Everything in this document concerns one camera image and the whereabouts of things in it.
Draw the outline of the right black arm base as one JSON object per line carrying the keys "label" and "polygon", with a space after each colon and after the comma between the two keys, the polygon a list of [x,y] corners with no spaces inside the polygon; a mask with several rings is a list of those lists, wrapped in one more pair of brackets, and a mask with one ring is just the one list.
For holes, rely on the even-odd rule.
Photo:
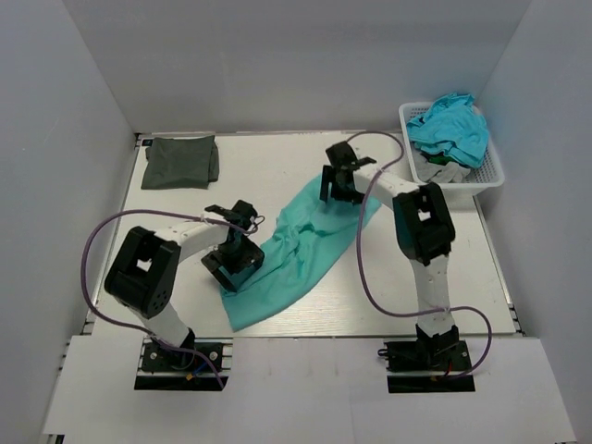
{"label": "right black arm base", "polygon": [[418,340],[385,342],[377,356],[386,361],[390,394],[475,392],[474,378],[459,376],[472,367],[464,340],[434,359],[420,351]]}

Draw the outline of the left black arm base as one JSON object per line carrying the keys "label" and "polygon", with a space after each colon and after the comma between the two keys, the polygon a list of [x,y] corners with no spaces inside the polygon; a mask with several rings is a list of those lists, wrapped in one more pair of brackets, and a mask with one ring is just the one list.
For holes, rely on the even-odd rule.
{"label": "left black arm base", "polygon": [[228,382],[233,343],[230,339],[197,339],[194,349],[205,355],[219,373],[222,384],[205,359],[190,353],[168,351],[145,339],[134,389],[139,391],[218,392]]}

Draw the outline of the teal green t-shirt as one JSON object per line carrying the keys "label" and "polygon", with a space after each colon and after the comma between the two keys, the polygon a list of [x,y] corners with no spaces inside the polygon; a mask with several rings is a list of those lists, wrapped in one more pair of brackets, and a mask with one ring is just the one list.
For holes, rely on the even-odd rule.
{"label": "teal green t-shirt", "polygon": [[310,180],[280,211],[265,258],[235,292],[220,290],[233,331],[287,309],[308,293],[355,241],[360,207],[323,202],[321,178]]}

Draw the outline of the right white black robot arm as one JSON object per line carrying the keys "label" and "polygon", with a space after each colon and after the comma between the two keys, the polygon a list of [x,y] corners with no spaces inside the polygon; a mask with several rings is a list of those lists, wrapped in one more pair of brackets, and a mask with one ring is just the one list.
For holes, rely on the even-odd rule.
{"label": "right white black robot arm", "polygon": [[435,183],[418,185],[376,166],[370,157],[359,158],[347,142],[326,149],[320,199],[359,204],[365,209],[373,197],[392,211],[396,239],[410,261],[417,294],[416,331],[419,361],[440,368],[451,357],[448,340],[459,340],[450,312],[448,262],[455,240],[450,211]]}

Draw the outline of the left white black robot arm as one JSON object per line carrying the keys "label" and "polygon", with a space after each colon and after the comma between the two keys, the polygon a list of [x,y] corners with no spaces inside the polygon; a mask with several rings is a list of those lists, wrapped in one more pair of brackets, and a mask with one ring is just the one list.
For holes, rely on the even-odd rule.
{"label": "left white black robot arm", "polygon": [[179,264],[203,253],[205,269],[223,290],[235,293],[265,259],[249,238],[259,219],[250,203],[238,200],[230,209],[213,204],[205,210],[221,218],[199,217],[156,231],[132,228],[105,279],[105,291],[166,344],[164,358],[177,369],[190,366],[196,350],[192,330],[170,302]]}

